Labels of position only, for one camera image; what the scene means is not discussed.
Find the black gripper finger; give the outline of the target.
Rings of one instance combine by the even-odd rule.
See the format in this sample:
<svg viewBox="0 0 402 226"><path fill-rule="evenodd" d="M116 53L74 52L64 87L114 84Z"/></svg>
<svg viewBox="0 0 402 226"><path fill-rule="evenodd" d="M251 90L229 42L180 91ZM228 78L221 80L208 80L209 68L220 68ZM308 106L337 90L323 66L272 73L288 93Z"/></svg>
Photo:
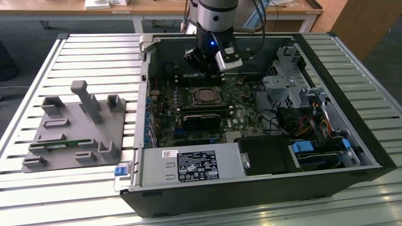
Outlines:
<svg viewBox="0 0 402 226"><path fill-rule="evenodd" d="M189 67L198 73L204 73L202 53L197 48L188 49L184 53L184 61Z"/></svg>

